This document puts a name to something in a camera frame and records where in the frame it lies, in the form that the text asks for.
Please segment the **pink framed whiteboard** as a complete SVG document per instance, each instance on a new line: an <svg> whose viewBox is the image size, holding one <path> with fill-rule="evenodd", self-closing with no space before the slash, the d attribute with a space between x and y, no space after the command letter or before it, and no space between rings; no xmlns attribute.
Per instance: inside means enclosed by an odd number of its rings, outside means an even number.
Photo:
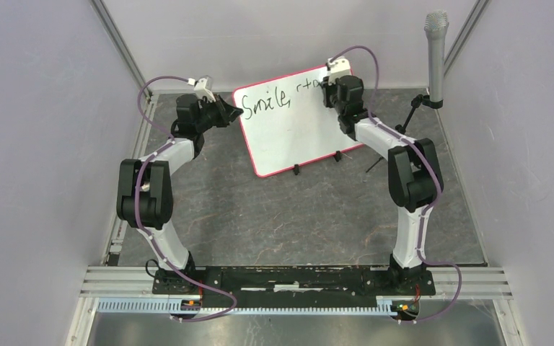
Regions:
<svg viewBox="0 0 554 346"><path fill-rule="evenodd" d="M341 132L320 88L325 66L237 88L232 93L254 173L265 178L347 152L360 143Z"/></svg>

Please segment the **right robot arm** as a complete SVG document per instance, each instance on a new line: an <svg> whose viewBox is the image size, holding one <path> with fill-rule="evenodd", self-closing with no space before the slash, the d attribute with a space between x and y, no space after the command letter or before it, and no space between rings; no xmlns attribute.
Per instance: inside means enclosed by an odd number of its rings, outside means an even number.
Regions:
<svg viewBox="0 0 554 346"><path fill-rule="evenodd" d="M406 294L425 270L428 219L443 191L434 142L405 136L373 116L364 106L363 81L356 76L325 77L320 86L324 105L338 114L341 131L387 162L388 190L398 211L387 282L393 292Z"/></svg>

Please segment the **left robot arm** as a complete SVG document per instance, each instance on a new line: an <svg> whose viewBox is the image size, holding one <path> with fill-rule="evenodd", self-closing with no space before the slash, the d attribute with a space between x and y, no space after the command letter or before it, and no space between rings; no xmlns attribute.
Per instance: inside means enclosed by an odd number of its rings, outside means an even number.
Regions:
<svg viewBox="0 0 554 346"><path fill-rule="evenodd" d="M204 134L231 125L243 109L221 96L213 99L184 94L177 98L169 138L156 151L120 163L116 213L135 228L154 252L156 279L169 278L179 293L190 293L198 275L190 251L180 241L172 220L171 176L199 156Z"/></svg>

